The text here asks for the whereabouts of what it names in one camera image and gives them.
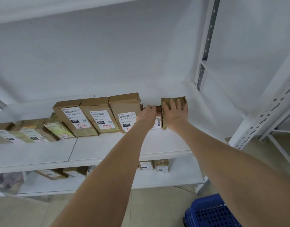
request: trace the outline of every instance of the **person's right arm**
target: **person's right arm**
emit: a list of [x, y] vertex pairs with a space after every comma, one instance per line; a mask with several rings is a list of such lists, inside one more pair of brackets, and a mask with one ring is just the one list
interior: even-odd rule
[[164, 103], [167, 126], [187, 143], [243, 227], [290, 226], [290, 179], [188, 122], [188, 106]]

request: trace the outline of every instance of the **finger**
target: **finger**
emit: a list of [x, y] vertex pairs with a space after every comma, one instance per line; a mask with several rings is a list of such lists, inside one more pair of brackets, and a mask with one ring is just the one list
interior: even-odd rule
[[185, 111], [186, 113], [188, 113], [188, 103], [185, 104], [183, 111]]
[[175, 102], [173, 99], [170, 100], [170, 106], [171, 106], [170, 109], [176, 109]]
[[167, 106], [165, 102], [163, 102], [163, 109], [165, 112], [169, 111], [169, 107]]
[[182, 110], [182, 107], [181, 107], [181, 100], [180, 100], [180, 99], [178, 99], [178, 100], [176, 101], [176, 108], [177, 108], [178, 110]]

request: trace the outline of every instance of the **forearm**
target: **forearm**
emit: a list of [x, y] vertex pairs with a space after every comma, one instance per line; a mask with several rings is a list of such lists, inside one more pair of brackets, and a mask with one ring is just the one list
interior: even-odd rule
[[290, 180], [254, 157], [210, 137], [188, 122], [177, 126], [176, 132], [188, 144], [243, 226], [290, 224]]
[[142, 121], [135, 123], [85, 179], [53, 227], [121, 226], [149, 129]]

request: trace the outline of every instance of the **person's left hand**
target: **person's left hand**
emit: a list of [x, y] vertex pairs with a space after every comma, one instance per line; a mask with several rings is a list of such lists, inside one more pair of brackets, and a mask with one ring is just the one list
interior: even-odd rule
[[156, 106], [147, 105], [136, 117], [136, 122], [144, 121], [149, 129], [153, 128], [156, 118]]

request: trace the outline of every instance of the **person's right hand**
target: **person's right hand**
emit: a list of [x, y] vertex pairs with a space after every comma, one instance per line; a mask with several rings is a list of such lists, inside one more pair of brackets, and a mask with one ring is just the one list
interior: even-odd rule
[[167, 104], [163, 102], [163, 109], [164, 114], [166, 116], [167, 127], [170, 130], [175, 131], [177, 126], [181, 126], [182, 123], [188, 122], [188, 104], [186, 103], [184, 108], [181, 108], [181, 101], [180, 99], [176, 102], [173, 99], [170, 100], [170, 109], [168, 108]]

